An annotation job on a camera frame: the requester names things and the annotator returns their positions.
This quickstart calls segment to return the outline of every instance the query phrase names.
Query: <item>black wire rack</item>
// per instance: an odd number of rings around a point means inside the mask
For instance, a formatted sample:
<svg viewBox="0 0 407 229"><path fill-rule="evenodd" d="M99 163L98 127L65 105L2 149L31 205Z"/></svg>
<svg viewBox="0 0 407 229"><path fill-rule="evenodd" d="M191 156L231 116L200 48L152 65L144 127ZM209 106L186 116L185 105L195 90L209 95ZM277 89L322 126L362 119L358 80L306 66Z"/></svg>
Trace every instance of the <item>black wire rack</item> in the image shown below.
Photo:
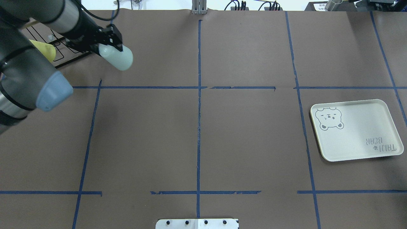
<svg viewBox="0 0 407 229"><path fill-rule="evenodd" d="M81 53L74 49L71 49L70 47L68 47L66 45L65 37L63 37L63 36L58 37L52 29L49 29L50 34L46 36L46 37L48 37L48 40L50 40L49 42L47 42L45 40L44 36L41 35L40 32L38 32L38 30L34 26L26 28L26 30L28 31L28 33L32 36L32 38L35 41L45 42L45 43L51 44L55 47L55 49L57 51L57 56L53 60L55 68L60 68L62 66L65 66L69 63L72 63L76 60L79 60L79 59L91 54L91 52ZM67 55L67 53L65 53L65 55L64 55L64 52L62 50L71 52L71 54Z"/></svg>

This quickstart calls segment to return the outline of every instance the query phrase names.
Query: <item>white tray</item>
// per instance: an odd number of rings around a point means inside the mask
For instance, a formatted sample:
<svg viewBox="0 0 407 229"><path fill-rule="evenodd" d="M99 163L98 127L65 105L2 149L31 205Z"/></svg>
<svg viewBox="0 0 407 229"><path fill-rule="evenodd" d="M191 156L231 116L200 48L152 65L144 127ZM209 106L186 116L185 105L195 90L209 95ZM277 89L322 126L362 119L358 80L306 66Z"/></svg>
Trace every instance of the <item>white tray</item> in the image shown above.
<svg viewBox="0 0 407 229"><path fill-rule="evenodd" d="M389 108L380 99L315 104L310 112L327 161L393 156L404 151Z"/></svg>

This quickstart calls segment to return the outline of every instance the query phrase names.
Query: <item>metal bracket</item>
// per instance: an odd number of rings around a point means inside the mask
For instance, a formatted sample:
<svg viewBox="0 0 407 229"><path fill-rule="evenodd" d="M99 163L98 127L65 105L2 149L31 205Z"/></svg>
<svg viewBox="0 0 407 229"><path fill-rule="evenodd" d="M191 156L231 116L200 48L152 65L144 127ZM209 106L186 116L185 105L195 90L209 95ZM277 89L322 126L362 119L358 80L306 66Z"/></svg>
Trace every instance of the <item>metal bracket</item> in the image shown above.
<svg viewBox="0 0 407 229"><path fill-rule="evenodd" d="M139 4L142 0L130 0L131 2L134 2L136 4Z"/></svg>
<svg viewBox="0 0 407 229"><path fill-rule="evenodd" d="M264 11L277 11L276 9L278 9L278 7L271 8L271 10L270 7L264 7Z"/></svg>
<svg viewBox="0 0 407 229"><path fill-rule="evenodd" d="M206 14L206 0L192 0L192 14Z"/></svg>
<svg viewBox="0 0 407 229"><path fill-rule="evenodd" d="M230 10L231 11L235 11L235 9L234 9L234 7L230 7Z"/></svg>
<svg viewBox="0 0 407 229"><path fill-rule="evenodd" d="M167 219L159 220L155 229L239 229L238 219Z"/></svg>

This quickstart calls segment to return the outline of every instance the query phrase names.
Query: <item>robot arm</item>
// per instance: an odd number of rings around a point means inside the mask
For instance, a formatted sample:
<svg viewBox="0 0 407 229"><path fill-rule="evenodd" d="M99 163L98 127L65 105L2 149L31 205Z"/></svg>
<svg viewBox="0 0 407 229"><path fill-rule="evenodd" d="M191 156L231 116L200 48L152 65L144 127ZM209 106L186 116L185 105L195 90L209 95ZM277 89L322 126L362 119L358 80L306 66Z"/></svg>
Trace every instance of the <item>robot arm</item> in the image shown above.
<svg viewBox="0 0 407 229"><path fill-rule="evenodd" d="M101 55L119 70L133 62L115 25L97 26L76 0L1 1L0 71L6 77L0 81L0 134L35 108L50 111L73 93L65 77L18 30L30 18L63 35L68 46Z"/></svg>

